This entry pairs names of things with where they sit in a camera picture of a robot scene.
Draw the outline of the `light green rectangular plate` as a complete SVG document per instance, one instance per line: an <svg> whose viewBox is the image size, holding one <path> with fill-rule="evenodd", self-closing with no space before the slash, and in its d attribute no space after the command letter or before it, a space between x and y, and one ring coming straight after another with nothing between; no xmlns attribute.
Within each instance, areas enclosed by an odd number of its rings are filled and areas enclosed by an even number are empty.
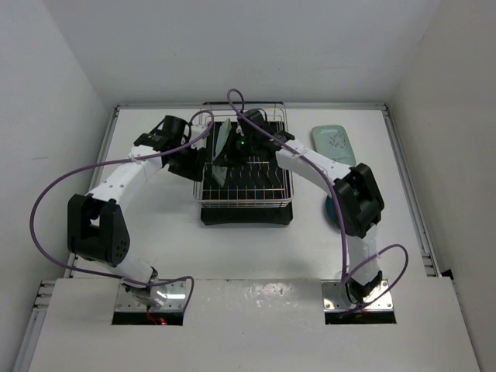
<svg viewBox="0 0 496 372"><path fill-rule="evenodd" d="M212 157L212 176L219 187L223 187L226 183L228 167L223 165L223 161L224 156L226 155L226 145L228 143L231 129L231 121L230 119L226 119L219 127L215 150Z"/></svg>

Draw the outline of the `dark blue round plate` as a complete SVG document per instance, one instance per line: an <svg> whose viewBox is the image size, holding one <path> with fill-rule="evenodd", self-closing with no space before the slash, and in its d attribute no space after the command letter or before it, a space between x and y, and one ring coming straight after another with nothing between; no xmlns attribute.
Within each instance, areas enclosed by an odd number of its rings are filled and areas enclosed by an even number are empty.
<svg viewBox="0 0 496 372"><path fill-rule="evenodd" d="M325 206L325 215L329 220L329 222L332 223L334 226L339 226L335 205L333 199L330 196L327 196L325 198L324 206Z"/></svg>

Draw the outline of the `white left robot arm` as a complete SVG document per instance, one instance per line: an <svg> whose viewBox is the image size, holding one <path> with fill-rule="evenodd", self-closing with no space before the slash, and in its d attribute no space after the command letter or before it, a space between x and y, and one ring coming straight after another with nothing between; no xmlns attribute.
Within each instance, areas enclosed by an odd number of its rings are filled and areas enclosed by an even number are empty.
<svg viewBox="0 0 496 372"><path fill-rule="evenodd" d="M67 245L70 252L105 266L124 280L126 291L149 308L167 300L167 285L157 270L131 251L124 211L137 192L163 168L200 181L205 148L194 148L191 122L165 116L133 143L126 158L100 185L86 195L73 195L67 204Z"/></svg>

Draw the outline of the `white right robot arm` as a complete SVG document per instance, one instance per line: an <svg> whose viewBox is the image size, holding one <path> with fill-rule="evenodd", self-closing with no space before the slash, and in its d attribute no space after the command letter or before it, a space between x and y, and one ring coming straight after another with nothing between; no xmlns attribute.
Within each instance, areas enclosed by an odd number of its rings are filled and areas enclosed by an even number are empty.
<svg viewBox="0 0 496 372"><path fill-rule="evenodd" d="M275 160L325 191L334 204L336 224L344 230L347 252L342 282L359 304L381 282L377 262L377 224L384 200L366 164L350 166L317 153L284 130L270 128L257 109L242 112L237 124L224 122L219 130L213 163L234 167L251 157Z"/></svg>

